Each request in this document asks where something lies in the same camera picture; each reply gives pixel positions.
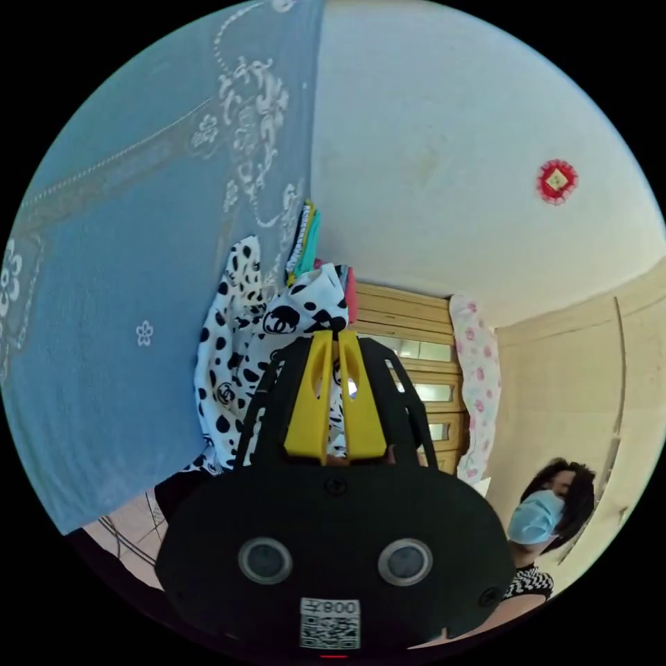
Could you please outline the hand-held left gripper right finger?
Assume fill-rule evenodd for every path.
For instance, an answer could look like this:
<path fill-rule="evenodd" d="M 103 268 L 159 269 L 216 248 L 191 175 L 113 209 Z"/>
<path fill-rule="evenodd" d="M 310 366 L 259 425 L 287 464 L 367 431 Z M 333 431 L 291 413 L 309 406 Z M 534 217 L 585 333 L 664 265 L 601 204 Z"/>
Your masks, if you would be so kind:
<path fill-rule="evenodd" d="M 386 439 L 356 333 L 340 332 L 338 346 L 347 458 L 351 462 L 381 459 Z"/>

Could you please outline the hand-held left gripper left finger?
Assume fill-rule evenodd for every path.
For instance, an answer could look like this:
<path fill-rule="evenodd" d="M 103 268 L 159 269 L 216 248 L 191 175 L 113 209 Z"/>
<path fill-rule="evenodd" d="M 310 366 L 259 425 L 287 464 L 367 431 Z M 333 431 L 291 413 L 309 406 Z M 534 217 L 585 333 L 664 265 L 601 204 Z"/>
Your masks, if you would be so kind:
<path fill-rule="evenodd" d="M 326 459 L 332 381 L 332 333 L 316 332 L 300 339 L 306 344 L 305 362 L 289 428 L 284 441 L 288 456 Z"/>

